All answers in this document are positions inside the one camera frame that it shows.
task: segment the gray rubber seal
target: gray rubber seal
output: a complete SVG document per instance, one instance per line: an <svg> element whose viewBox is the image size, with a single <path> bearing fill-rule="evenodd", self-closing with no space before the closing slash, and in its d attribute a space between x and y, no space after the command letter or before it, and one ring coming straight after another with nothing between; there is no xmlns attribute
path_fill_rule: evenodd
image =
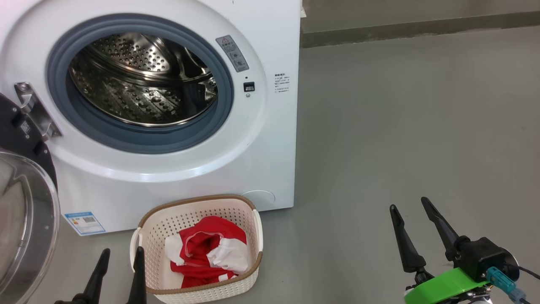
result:
<svg viewBox="0 0 540 304"><path fill-rule="evenodd" d="M69 64L91 42L122 32L155 35L189 49L212 71L218 87L218 100L192 121L159 128L127 124L93 107L71 80ZM47 82L52 99L71 124L97 142L132 153L170 153L199 144L219 130L233 103L231 74L221 57L202 37L174 22L139 14L107 15L68 31L51 51Z"/></svg>

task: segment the red cloth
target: red cloth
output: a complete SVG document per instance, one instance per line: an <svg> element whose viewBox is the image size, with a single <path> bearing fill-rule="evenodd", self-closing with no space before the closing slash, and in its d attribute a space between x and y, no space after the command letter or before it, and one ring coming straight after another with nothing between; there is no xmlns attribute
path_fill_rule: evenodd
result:
<svg viewBox="0 0 540 304"><path fill-rule="evenodd" d="M183 243L180 258L184 264L171 261L171 270L184 275L182 288L216 283L237 275L230 270L211 267L207 255L220 245L223 238L238 239L246 244L246 233L242 228L218 216L207 216L179 234Z"/></svg>

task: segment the blue label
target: blue label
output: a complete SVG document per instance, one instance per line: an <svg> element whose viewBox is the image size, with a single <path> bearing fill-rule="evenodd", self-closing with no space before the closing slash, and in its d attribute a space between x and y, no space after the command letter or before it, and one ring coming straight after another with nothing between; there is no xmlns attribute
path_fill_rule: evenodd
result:
<svg viewBox="0 0 540 304"><path fill-rule="evenodd" d="M104 233L105 229L91 212L79 212L64 214L71 226L80 235Z"/></svg>

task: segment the gray floor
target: gray floor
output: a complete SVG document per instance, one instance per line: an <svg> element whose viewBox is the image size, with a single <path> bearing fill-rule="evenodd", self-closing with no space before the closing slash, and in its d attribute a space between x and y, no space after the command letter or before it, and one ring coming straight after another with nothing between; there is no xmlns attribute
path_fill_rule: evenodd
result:
<svg viewBox="0 0 540 304"><path fill-rule="evenodd" d="M402 303L413 275L401 270L390 204L428 270L451 268L421 196L458 233L488 236L540 271L539 54L540 28L302 50L296 206L261 214L259 279L220 303ZM78 237L62 221L30 304L83 290L105 247L102 303L125 303L130 236ZM539 282L518 284L540 301Z"/></svg>

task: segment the washing machine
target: washing machine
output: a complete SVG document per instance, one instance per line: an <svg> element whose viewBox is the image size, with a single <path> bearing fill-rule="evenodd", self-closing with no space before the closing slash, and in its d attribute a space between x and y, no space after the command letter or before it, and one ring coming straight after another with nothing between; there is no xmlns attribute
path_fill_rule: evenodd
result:
<svg viewBox="0 0 540 304"><path fill-rule="evenodd" d="M300 10L300 0L4 2L2 119L28 140L28 158L52 158L60 213L80 235L135 228L153 207L196 196L292 207Z"/></svg>

